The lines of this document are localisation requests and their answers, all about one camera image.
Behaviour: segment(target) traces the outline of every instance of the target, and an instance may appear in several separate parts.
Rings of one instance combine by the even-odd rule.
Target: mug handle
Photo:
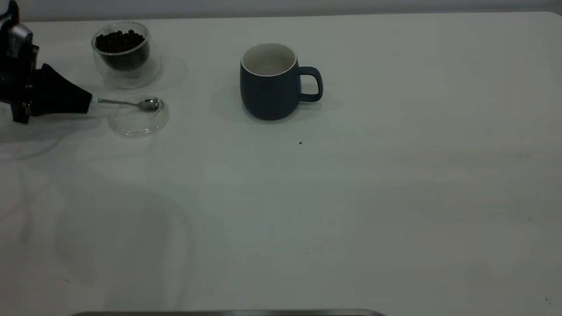
[[[318,69],[314,67],[300,67],[299,68],[300,75],[311,75],[316,79],[316,83],[318,84],[318,93],[317,94],[306,94],[301,93],[301,101],[305,102],[315,102],[322,98],[322,93],[324,92],[324,85],[322,85],[322,76]]]

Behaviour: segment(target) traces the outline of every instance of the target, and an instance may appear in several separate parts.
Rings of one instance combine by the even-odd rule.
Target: white table
[[[128,92],[93,63],[107,21],[28,23],[40,62],[93,93],[162,97],[171,117],[125,139],[96,109],[26,127],[0,108],[2,316],[560,313],[560,17],[141,22],[164,72]],[[325,87],[273,124],[238,91],[239,58],[268,41]]]

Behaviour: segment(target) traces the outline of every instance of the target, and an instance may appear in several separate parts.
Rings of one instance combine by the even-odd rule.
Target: white wall
[[[18,0],[22,18],[109,20],[443,11],[556,11],[562,0]]]

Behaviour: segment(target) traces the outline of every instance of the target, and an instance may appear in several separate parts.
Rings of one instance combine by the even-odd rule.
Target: spoon handle
[[[118,101],[118,100],[109,100],[109,99],[101,99],[101,98],[98,98],[98,102],[96,102],[96,103],[122,104],[122,105],[134,105],[134,106],[139,106],[138,103],[132,103],[132,102],[127,102],[127,101]]]

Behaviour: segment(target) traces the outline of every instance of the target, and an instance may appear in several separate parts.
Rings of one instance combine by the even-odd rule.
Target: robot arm
[[[0,102],[9,103],[15,122],[51,113],[87,113],[92,95],[70,83],[52,67],[36,69],[39,47],[20,23],[14,0],[0,0]]]

